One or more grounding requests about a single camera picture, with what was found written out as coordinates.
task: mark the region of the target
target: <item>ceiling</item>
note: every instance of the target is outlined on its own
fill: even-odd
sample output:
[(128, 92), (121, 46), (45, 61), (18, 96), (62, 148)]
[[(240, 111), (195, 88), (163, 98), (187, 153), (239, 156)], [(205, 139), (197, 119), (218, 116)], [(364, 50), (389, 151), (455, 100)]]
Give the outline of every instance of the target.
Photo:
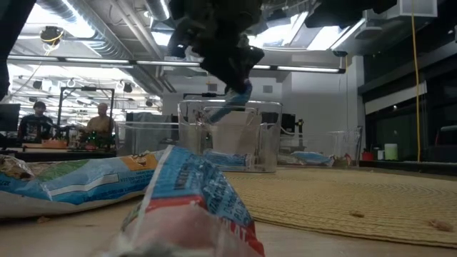
[[(366, 54), (370, 51), (377, 52), (382, 44), (374, 44), (373, 40), (355, 39), (354, 35), (360, 30), (374, 24), (383, 26), (384, 30), (389, 32), (386, 35), (391, 35), (390, 31), (398, 29), (398, 26), (401, 28), (408, 26), (405, 19), (388, 20), (386, 17), (366, 16), (360, 24), (354, 24), (348, 28), (334, 26), (310, 29), (303, 24), (310, 8), (309, 0), (265, 0), (263, 2), (263, 22), (268, 29), (260, 34), (252, 34), (249, 38), (251, 45), (264, 48), (266, 55), (259, 64), (265, 65), (341, 68), (341, 59), (333, 55), (332, 51), (324, 50), (329, 50), (338, 40), (345, 37), (348, 31), (351, 31), (351, 35), (336, 50), (348, 50), (355, 54), (363, 51)], [(143, 0), (38, 0), (37, 3), (40, 5), (35, 5), (12, 54), (43, 56), (48, 53), (50, 56), (65, 57), (170, 59), (166, 54), (170, 33), (164, 30), (170, 31), (170, 26), (161, 22), (151, 23)], [(74, 14), (75, 16), (71, 17), (70, 22), (64, 13), (57, 11), (59, 9), (49, 9), (46, 3), (60, 3), (60, 7), (73, 6), (77, 15)], [(271, 18), (273, 11), (279, 9), (283, 10), (286, 18), (267, 21)], [(421, 19), (419, 26), (424, 26), (429, 18)], [(65, 33), (58, 47), (54, 48), (41, 41), (40, 33), (46, 26), (64, 28)], [(408, 33), (408, 29), (401, 31), (405, 34)], [(104, 46), (109, 46), (109, 51), (97, 48), (99, 42), (105, 44)], [(122, 115), (123, 109), (146, 109), (160, 112), (161, 102), (158, 99), (164, 94), (182, 94), (189, 91), (182, 85), (192, 86), (195, 83), (190, 83), (191, 80), (217, 81), (211, 77), (198, 79), (207, 76), (206, 72), (202, 72), (201, 69), (172, 67), (163, 69), (154, 66), (135, 66), (126, 69), (126, 67), (104, 66), (103, 64), (86, 67), (65, 66), (62, 63), (59, 65), (37, 65), (36, 62), (10, 64), (10, 74), (13, 74), (11, 76), (13, 83), (10, 88), (10, 92), (14, 94), (12, 101), (32, 105), (29, 97), (26, 96), (33, 96), (50, 106), (56, 106), (55, 99), (58, 99), (57, 96), (60, 94), (59, 87), (73, 85), (74, 82), (73, 86), (115, 89), (117, 99), (115, 107), (116, 112), (120, 113), (119, 115)], [(252, 77), (275, 78), (280, 83), (287, 77), (287, 74), (287, 72), (279, 71), (251, 72)], [(46, 87), (35, 89), (32, 84), (36, 80), (43, 81), (43, 85), (46, 84)], [(125, 83), (131, 83), (131, 93), (124, 92)], [(82, 104), (78, 98), (92, 97), (97, 98), (98, 101), (109, 101), (102, 91), (78, 92), (77, 94), (79, 97), (70, 97), (72, 96), (70, 95), (65, 100), (64, 106), (86, 110), (93, 108), (94, 110), (97, 102)], [(152, 107), (145, 106), (147, 99), (154, 100)]]

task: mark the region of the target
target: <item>man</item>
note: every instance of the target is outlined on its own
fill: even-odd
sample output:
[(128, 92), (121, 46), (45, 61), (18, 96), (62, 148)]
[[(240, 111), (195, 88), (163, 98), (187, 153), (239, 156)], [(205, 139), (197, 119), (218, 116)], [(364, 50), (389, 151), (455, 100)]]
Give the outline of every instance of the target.
[(44, 115), (46, 104), (37, 101), (34, 104), (35, 114), (22, 118), (19, 124), (19, 138), (25, 142), (41, 143), (42, 139), (50, 139), (53, 122)]
[(110, 117), (106, 115), (108, 111), (108, 105), (105, 103), (101, 103), (98, 106), (99, 115), (97, 117), (93, 117), (88, 123), (86, 130), (88, 132), (95, 131), (102, 136), (110, 136), (111, 132), (113, 131), (114, 121)]

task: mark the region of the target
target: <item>wooden table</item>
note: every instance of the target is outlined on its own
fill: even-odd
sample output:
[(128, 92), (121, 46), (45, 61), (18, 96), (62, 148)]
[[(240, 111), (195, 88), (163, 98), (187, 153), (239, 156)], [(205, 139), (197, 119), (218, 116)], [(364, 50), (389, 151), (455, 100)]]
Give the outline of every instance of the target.
[[(93, 211), (37, 223), (36, 219), (0, 221), (2, 257), (99, 256), (118, 233), (140, 198)], [(372, 241), (257, 223), (266, 256), (409, 257), (457, 256), (457, 250)]]

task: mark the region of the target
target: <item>clear plastic box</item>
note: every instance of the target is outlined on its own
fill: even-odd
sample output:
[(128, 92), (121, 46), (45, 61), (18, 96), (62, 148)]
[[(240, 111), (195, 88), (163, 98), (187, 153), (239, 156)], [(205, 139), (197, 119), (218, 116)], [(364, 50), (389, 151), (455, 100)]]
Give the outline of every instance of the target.
[(326, 133), (287, 133), (281, 135), (280, 166), (358, 166), (362, 128)]
[[(186, 100), (178, 107), (182, 146), (224, 171), (275, 172), (282, 105), (250, 101), (224, 107), (225, 101)], [(221, 109), (230, 112), (212, 123)]]
[(179, 124), (159, 122), (116, 122), (117, 156), (128, 156), (145, 151), (164, 150), (179, 144)]

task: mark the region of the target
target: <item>woven mat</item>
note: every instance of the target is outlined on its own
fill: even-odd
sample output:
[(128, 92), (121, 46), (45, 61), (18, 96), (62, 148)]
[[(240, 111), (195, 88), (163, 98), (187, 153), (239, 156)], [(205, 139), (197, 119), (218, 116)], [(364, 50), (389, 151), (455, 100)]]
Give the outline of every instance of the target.
[[(457, 248), (457, 181), (334, 169), (226, 177), (257, 221)], [(354, 211), (364, 217), (352, 216)], [(452, 225), (453, 231), (431, 226), (433, 219)]]

